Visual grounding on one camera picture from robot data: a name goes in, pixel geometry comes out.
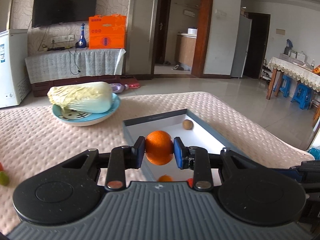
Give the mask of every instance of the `blue plate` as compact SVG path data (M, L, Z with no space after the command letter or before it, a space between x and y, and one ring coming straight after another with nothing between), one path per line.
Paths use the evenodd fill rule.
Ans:
M65 111L62 111L61 107L57 105L52 106L52 113L56 118L64 123L73 126L88 126L106 120L118 109L119 106L120 98L116 94L112 93L111 108L104 113L94 114L69 109L65 109Z

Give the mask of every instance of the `orange bag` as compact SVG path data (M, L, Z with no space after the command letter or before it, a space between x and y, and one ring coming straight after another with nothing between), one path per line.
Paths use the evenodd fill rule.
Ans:
M123 49L126 16L89 17L89 49Z

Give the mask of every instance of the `refrigerator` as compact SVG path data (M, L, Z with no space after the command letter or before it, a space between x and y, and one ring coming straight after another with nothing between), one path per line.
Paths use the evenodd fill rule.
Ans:
M24 59L28 56L27 29L0 33L0 108L16 106L30 92Z
M240 15L235 55L230 74L231 77L241 78L243 76L250 41L251 22L251 19Z

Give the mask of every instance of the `tablecloth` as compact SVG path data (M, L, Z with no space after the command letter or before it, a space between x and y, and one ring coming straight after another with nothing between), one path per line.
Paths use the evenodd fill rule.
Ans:
M0 111L0 161L11 182L0 185L0 231L10 232L19 223L12 194L23 180L34 176L89 148L100 153L125 145L122 121L188 108L207 122L239 150L267 167L289 168L314 160L261 126L250 121L212 94L192 92L121 98L121 105L109 119L92 126L73 127L57 120L50 106ZM99 184L104 185L106 169ZM143 181L139 170L126 171L127 182Z
M125 49L65 49L41 52L27 57L25 62L33 84L83 76L121 75L124 54Z
M270 70L276 68L288 74L289 76L296 78L297 80L301 81L301 83L312 88L313 90L320 92L320 76L312 73L311 71L277 57L272 57L267 67Z

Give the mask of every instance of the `flat screen tv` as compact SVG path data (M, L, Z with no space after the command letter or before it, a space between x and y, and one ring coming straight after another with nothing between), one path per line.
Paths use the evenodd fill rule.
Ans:
M95 15L97 0L34 0L32 28L88 21Z

